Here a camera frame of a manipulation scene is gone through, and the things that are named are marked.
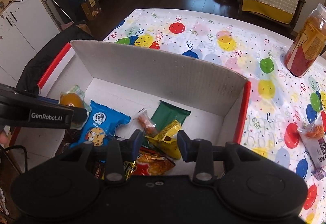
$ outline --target speech bubble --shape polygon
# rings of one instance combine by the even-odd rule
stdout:
[[[106,119],[106,115],[103,112],[97,112],[93,116],[93,120],[96,124],[101,125]]]

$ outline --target yellow snack package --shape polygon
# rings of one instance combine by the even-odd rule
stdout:
[[[177,133],[181,130],[181,124],[177,120],[173,120],[154,138],[147,137],[148,141],[155,147],[159,148],[165,154],[174,159],[180,159],[181,153],[177,143]]]

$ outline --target dining table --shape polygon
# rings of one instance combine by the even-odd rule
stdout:
[[[236,71],[251,82],[241,145],[295,172],[307,184],[300,217],[309,224],[326,219],[326,178],[300,140],[298,128],[326,108],[326,60],[318,57],[301,78],[284,65],[293,40],[219,15],[136,9],[104,41],[159,49],[205,60]]]

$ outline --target box flap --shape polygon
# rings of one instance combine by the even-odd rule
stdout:
[[[94,78],[225,116],[247,79],[188,56],[109,42],[76,40],[72,47]]]

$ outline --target red balloon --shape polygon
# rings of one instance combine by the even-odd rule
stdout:
[[[325,114],[325,111],[322,111],[322,121],[323,121],[324,131],[326,131],[326,114]]]
[[[298,126],[294,123],[290,123],[285,130],[284,142],[289,149],[294,149],[298,146],[300,141],[300,135],[297,131]]]
[[[312,185],[311,187],[308,188],[308,196],[306,201],[304,202],[304,209],[307,210],[312,207],[314,202],[316,201],[317,198],[317,186]]]
[[[154,42],[151,44],[150,48],[153,48],[153,49],[160,49],[160,45],[159,45],[156,41],[154,41]]]
[[[185,31],[185,25],[179,22],[175,22],[169,26],[169,30],[174,34],[179,34]]]

